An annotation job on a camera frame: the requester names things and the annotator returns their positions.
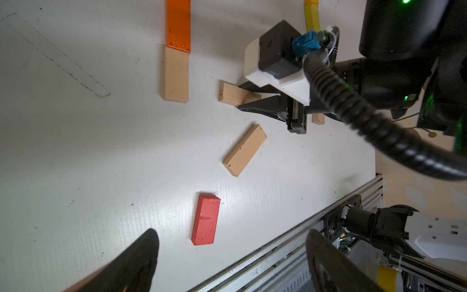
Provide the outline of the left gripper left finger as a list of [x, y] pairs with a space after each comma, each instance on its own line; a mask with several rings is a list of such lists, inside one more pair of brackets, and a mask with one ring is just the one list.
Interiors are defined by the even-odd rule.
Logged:
[[148, 292], [158, 263], [159, 237], [150, 228], [112, 262], [67, 289], [68, 292]]

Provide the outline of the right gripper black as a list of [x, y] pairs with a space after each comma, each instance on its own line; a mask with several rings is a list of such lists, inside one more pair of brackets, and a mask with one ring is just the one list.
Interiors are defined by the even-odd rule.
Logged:
[[[259, 87], [251, 81], [246, 81], [238, 87], [256, 93], [280, 94], [280, 90], [272, 85]], [[261, 114], [285, 122], [290, 133], [298, 135], [306, 134], [307, 115], [304, 105], [284, 93], [281, 93], [279, 96], [271, 96], [245, 103], [238, 106], [238, 109], [243, 112]]]

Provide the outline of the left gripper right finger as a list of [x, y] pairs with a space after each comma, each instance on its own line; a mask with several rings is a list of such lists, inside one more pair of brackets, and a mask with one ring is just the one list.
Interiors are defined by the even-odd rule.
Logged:
[[319, 231], [306, 237], [306, 257], [316, 292], [381, 292], [357, 266], [336, 249]]

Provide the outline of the wooden block pair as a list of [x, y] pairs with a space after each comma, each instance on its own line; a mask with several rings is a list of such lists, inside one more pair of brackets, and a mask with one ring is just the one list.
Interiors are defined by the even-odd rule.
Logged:
[[266, 140], [267, 135], [261, 125], [253, 125], [225, 157], [223, 165], [231, 175], [239, 177]]
[[235, 107], [258, 101], [261, 95], [244, 90], [236, 85], [221, 82], [218, 101]]

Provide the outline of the red block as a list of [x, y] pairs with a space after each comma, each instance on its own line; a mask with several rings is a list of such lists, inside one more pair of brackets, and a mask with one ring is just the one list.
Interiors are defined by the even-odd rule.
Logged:
[[199, 195], [191, 238], [195, 246], [214, 243], [220, 205], [221, 200], [212, 194]]

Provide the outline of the yellow block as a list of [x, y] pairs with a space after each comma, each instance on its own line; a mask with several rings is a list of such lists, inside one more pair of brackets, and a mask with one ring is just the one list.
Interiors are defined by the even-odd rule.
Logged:
[[318, 32], [321, 30], [321, 23], [319, 18], [319, 5], [305, 5], [305, 21], [307, 31]]

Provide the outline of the orange-yellow block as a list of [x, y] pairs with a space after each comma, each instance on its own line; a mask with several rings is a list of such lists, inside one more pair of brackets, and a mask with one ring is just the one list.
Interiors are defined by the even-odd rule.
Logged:
[[318, 6], [319, 5], [319, 0], [305, 0], [305, 5], [306, 6], [309, 6], [309, 5]]

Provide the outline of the orange block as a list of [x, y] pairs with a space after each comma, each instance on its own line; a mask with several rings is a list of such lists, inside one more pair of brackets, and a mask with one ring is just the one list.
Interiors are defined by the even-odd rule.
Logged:
[[191, 53], [191, 0], [167, 0], [167, 46]]

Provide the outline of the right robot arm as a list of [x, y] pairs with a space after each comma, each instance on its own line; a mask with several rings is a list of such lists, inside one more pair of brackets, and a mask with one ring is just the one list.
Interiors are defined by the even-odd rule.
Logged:
[[338, 61], [340, 30], [281, 21], [248, 45], [240, 110], [306, 133], [307, 117], [349, 125], [389, 158], [447, 181], [467, 178], [467, 4], [367, 1], [361, 58]]

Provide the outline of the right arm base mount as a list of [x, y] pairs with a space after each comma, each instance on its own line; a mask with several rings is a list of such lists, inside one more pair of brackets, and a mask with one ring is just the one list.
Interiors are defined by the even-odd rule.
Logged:
[[334, 242], [338, 237], [344, 233], [344, 223], [350, 208], [361, 205], [361, 196], [353, 195], [336, 207], [333, 207], [322, 219], [324, 236], [330, 241]]

